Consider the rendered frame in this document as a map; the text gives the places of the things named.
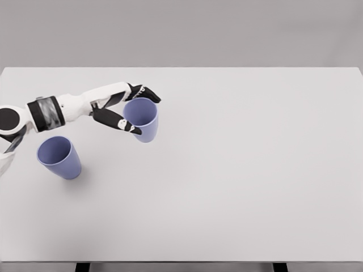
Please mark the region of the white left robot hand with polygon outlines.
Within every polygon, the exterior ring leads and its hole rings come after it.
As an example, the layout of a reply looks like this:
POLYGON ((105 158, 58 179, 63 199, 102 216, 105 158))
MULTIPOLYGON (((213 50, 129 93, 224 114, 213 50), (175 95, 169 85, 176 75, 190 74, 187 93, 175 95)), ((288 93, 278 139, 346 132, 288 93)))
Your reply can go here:
POLYGON ((132 125, 127 119, 118 113, 109 110, 109 107, 120 102, 129 102, 136 98, 146 98, 158 104, 161 98, 150 88, 143 84, 133 86, 130 83, 118 82, 95 88, 81 94, 86 103, 91 107, 88 115, 94 121, 113 129, 141 135, 141 129, 132 125))

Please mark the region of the blue plastic cup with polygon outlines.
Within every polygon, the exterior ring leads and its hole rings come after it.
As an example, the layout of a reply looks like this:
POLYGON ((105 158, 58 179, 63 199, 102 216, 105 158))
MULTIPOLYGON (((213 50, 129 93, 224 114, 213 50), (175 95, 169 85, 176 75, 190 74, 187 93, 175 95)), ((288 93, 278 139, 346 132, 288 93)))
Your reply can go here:
POLYGON ((154 140, 158 130, 156 103, 147 98, 136 98, 125 105, 123 114, 133 126, 141 129, 142 134, 135 135, 140 142, 149 143, 154 140))
POLYGON ((46 139, 37 149, 38 161, 49 171, 66 180, 77 178, 81 161, 72 142, 63 136, 46 139))

